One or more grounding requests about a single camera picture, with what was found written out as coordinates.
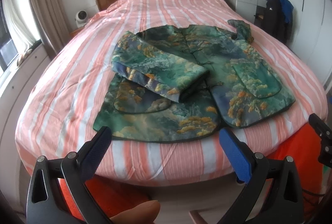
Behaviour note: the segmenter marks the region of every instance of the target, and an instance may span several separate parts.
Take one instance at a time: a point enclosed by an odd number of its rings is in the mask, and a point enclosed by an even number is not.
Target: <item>blue gripper pad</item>
[[[84,144],[86,146],[82,147],[84,156],[80,164],[82,182],[93,177],[111,142],[112,132],[110,128],[102,127],[91,141]]]
[[[252,175],[252,164],[248,156],[242,151],[241,142],[231,130],[223,128],[219,132],[219,143],[237,177],[247,184]]]

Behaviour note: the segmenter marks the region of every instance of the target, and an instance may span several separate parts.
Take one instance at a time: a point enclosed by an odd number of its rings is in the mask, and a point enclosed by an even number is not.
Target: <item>curtain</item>
[[[70,40],[68,20],[61,0],[30,0],[37,29],[52,59]]]
[[[13,0],[2,0],[3,13],[8,31],[19,54],[28,50],[36,39],[17,14]]]

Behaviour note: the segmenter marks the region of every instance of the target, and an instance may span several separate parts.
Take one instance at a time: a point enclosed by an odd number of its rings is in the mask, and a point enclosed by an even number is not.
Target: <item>bed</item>
[[[96,0],[101,12],[58,54],[32,91],[17,124],[16,144],[28,172],[36,158],[64,157],[92,139],[93,122],[114,77],[110,60],[117,40],[172,24],[218,26],[241,19],[224,0]],[[278,73],[296,102],[286,112],[246,129],[237,137],[267,155],[298,131],[311,113],[327,117],[323,86],[285,45],[251,24],[253,47]],[[232,172],[218,134],[184,143],[156,144],[114,140],[97,174],[144,186],[188,184]]]

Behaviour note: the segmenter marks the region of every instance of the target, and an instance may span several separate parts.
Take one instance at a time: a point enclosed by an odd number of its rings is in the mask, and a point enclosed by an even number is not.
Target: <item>wooden nightstand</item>
[[[74,30],[74,31],[72,31],[71,33],[70,33],[70,37],[71,37],[71,39],[73,39],[80,31],[82,31],[83,29],[84,29],[84,27],[85,26],[83,26],[83,27],[80,27],[80,28],[77,28],[76,30]]]

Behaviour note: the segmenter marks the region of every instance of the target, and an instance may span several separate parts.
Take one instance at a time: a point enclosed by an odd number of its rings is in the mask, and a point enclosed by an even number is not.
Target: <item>black jacket on chair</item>
[[[292,33],[292,25],[293,14],[291,14],[290,22],[286,23],[280,0],[268,0],[261,28],[269,35],[286,44]]]

